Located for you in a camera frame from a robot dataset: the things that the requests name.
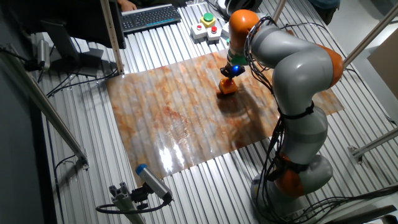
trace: black cable tie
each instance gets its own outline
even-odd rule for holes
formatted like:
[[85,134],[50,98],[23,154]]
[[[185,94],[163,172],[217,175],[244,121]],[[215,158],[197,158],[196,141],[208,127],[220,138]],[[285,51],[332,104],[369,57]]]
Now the black cable tie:
[[286,115],[286,114],[283,114],[281,112],[280,108],[278,108],[278,112],[280,113],[280,117],[283,117],[283,118],[286,118],[286,119],[300,119],[300,118],[305,117],[306,115],[312,114],[314,106],[315,105],[313,104],[313,101],[312,101],[311,106],[307,107],[303,113],[300,113],[298,115]]

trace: white pole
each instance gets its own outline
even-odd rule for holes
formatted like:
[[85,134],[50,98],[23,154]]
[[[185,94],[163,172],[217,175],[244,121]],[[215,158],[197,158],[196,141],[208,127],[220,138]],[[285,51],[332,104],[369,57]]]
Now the white pole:
[[387,13],[382,21],[380,21],[373,30],[356,46],[356,48],[344,60],[344,68],[346,68],[353,60],[388,26],[388,24],[398,14],[398,3]]
[[275,22],[278,21],[279,16],[282,13],[283,8],[285,7],[285,4],[286,4],[286,0],[280,0],[278,2],[278,5],[276,6],[276,10],[275,10],[275,13],[274,13],[274,16],[272,16],[272,18],[273,18],[273,20]]

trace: aluminum profile table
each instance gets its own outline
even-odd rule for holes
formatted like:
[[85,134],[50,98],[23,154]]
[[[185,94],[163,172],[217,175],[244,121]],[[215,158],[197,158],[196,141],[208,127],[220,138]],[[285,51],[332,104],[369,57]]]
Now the aluminum profile table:
[[[277,1],[266,0],[260,11],[272,15]],[[189,27],[205,12],[213,12],[201,3],[178,9],[182,21],[178,24],[151,29],[126,38],[127,49],[121,50],[126,73],[141,72],[180,62],[228,48],[222,40],[216,45],[206,42],[194,44]],[[280,15],[280,26],[316,22],[322,24],[307,0],[289,0]],[[224,25],[220,19],[218,26]],[[342,52],[331,37],[317,27],[292,28],[294,34],[308,41]],[[103,59],[114,61],[111,49],[102,45],[90,47],[105,50]],[[66,76],[45,75],[40,87],[45,93],[55,88]],[[71,75],[68,82],[78,83],[92,78]],[[358,165],[346,149],[361,147],[367,142],[394,129],[378,108],[364,84],[353,72],[344,72],[333,88],[345,109],[328,116],[328,137],[320,154],[330,160],[333,178],[322,189],[307,195],[308,203],[332,196],[353,196],[387,187],[398,182],[398,142],[393,139],[368,152]],[[65,223],[129,223],[122,215],[97,213],[95,207],[111,203],[110,185],[126,182],[130,189],[137,185],[116,126],[108,92],[104,83],[90,82],[64,89],[50,98],[65,124],[87,153],[90,168],[76,168],[70,159],[57,170],[60,180],[61,204]],[[61,137],[43,116],[50,170],[53,168],[51,147],[55,161],[73,155]],[[164,178],[170,186],[175,202],[162,210],[144,214],[147,223],[257,223],[249,188],[251,180],[261,171],[266,142],[257,142],[197,166]],[[58,222],[62,223],[51,171]],[[154,195],[149,206],[160,205]]]

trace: metal rail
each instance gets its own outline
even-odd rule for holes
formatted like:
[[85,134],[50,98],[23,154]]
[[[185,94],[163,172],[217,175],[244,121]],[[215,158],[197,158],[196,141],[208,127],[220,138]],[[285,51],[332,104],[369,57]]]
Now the metal rail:
[[[14,52],[14,48],[9,45],[8,50]],[[57,130],[62,139],[68,144],[70,149],[76,154],[79,160],[82,162],[85,169],[88,168],[87,155],[80,147],[75,137],[69,131],[68,127],[62,121],[55,108],[49,102],[49,99],[42,92],[37,82],[25,71],[21,61],[16,57],[9,54],[0,54],[0,59],[8,66],[13,75],[18,79],[19,83],[24,87],[25,91],[33,99],[35,104],[43,112],[46,118],[51,122],[53,127]]]

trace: computer monitor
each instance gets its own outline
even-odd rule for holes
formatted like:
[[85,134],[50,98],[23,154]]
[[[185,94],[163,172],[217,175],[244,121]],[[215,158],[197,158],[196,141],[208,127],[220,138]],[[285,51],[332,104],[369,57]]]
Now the computer monitor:
[[[58,72],[96,76],[103,51],[80,53],[70,37],[112,47],[100,0],[11,0],[10,10],[28,33],[47,32],[61,58],[51,63]],[[109,0],[116,37],[125,49],[117,0]]]

